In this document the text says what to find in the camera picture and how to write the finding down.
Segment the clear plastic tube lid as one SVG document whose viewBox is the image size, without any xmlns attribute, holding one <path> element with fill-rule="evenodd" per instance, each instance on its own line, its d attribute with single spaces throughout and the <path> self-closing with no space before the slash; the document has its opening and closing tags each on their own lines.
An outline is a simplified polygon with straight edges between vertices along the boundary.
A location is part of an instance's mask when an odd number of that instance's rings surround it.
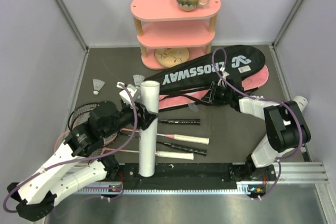
<svg viewBox="0 0 336 224">
<path fill-rule="evenodd" d="M 193 112 L 198 112 L 198 107 L 195 103 L 189 103 L 188 107 L 193 111 Z"/>
</svg>

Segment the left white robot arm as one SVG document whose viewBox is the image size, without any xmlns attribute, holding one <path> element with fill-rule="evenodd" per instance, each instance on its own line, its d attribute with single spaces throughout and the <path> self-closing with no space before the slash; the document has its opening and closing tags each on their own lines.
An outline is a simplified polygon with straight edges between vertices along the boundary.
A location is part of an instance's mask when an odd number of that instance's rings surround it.
<svg viewBox="0 0 336 224">
<path fill-rule="evenodd" d="M 158 118 L 157 102 L 135 102 L 118 110 L 111 101 L 90 104 L 87 119 L 70 126 L 69 133 L 53 155 L 30 178 L 7 187 L 8 196 L 18 202 L 14 210 L 21 218 L 35 222 L 52 212 L 64 198 L 100 180 L 114 180 L 119 163 L 113 153 L 93 156 L 105 141 L 132 124 L 148 130 Z"/>
</svg>

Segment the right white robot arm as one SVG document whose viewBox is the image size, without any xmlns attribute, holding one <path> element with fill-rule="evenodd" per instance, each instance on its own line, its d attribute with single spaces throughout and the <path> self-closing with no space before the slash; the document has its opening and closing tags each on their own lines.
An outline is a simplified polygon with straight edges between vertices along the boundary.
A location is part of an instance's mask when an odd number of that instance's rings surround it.
<svg viewBox="0 0 336 224">
<path fill-rule="evenodd" d="M 202 101 L 211 105 L 226 105 L 243 114 L 265 121 L 266 135 L 246 158 L 239 179 L 258 179 L 276 159 L 311 140 L 311 133 L 302 112 L 308 100 L 302 96 L 279 103 L 262 96 L 237 92 L 229 86 L 212 82 Z"/>
</svg>

